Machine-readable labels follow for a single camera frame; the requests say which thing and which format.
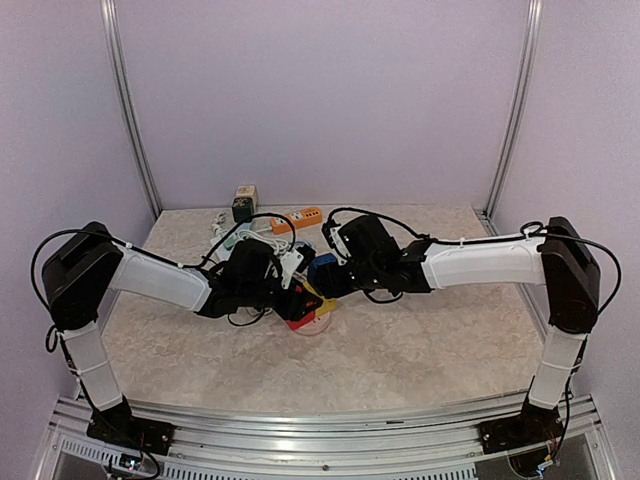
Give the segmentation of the red cube socket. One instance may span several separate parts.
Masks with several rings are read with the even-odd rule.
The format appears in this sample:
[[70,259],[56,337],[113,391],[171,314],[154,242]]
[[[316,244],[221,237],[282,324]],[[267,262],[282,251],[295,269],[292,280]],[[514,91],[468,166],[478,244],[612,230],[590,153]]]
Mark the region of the red cube socket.
[[311,313],[309,313],[306,317],[304,317],[301,321],[299,322],[289,322],[286,321],[287,325],[289,326],[289,328],[292,331],[295,331],[297,328],[299,328],[300,326],[308,323],[309,321],[313,320],[315,318],[315,314],[314,311],[312,311]]

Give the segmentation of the yellow cube socket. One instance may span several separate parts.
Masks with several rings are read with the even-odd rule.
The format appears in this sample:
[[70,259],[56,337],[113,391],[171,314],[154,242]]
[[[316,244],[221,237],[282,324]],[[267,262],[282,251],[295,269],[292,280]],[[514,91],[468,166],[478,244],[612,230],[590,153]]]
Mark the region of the yellow cube socket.
[[315,296],[319,297],[322,300],[322,305],[320,307],[318,307],[315,311],[315,317],[321,317],[327,313],[330,313],[332,311],[334,311],[337,308],[337,300],[336,299],[327,299],[324,296],[322,296],[320,293],[318,293],[310,284],[308,281],[304,282],[304,286],[305,288],[311,292],[312,294],[314,294]]

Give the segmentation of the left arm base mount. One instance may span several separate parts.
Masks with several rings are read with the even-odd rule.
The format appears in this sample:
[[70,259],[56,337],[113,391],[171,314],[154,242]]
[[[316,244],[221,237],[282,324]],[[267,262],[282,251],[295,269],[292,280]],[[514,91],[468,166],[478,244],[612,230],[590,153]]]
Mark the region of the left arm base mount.
[[175,426],[168,422],[140,417],[104,419],[94,416],[86,434],[108,444],[166,456],[174,432]]

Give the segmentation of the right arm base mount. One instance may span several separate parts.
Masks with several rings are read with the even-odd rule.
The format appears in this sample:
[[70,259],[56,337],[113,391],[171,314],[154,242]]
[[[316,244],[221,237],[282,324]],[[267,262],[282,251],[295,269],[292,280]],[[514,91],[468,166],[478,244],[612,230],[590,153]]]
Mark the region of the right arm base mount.
[[551,438],[559,438],[564,426],[560,419],[545,422],[520,415],[482,422],[478,432],[484,454],[519,449]]

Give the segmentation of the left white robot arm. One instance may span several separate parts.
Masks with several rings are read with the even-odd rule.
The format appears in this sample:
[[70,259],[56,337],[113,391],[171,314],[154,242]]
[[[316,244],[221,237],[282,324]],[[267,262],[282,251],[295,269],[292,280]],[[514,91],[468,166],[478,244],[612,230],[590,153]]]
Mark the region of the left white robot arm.
[[172,304],[205,318],[240,308],[271,310],[297,322],[323,301],[296,279],[310,255],[279,254],[264,241],[239,241],[212,267],[184,265],[113,237],[91,222],[63,231],[64,243],[41,267],[30,267],[31,286],[50,315],[61,347],[93,410],[93,420],[121,445],[133,443],[140,424],[111,368],[96,322],[107,291],[124,291]]

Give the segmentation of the blue cube socket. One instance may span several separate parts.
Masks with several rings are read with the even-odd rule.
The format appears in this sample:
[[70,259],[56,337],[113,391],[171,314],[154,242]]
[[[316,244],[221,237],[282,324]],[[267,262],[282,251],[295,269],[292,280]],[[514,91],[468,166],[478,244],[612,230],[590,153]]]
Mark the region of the blue cube socket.
[[307,281],[318,289],[322,284],[331,280],[337,258],[332,253],[325,253],[314,258],[307,268]]

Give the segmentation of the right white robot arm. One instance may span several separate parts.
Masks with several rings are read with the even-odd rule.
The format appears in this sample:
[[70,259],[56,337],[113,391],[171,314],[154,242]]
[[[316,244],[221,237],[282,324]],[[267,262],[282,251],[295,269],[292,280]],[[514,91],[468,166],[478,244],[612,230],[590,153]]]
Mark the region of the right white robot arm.
[[558,414],[589,335],[609,306],[600,298],[601,269],[592,254],[607,247],[582,238],[564,217],[528,222],[511,236],[442,240],[414,232],[400,247],[386,229],[390,217],[356,209],[345,224],[329,217],[322,234],[328,254],[311,262],[307,279],[325,298],[386,290],[393,300],[472,284],[529,284],[547,292],[550,331],[520,414],[511,426],[523,444],[535,442]]

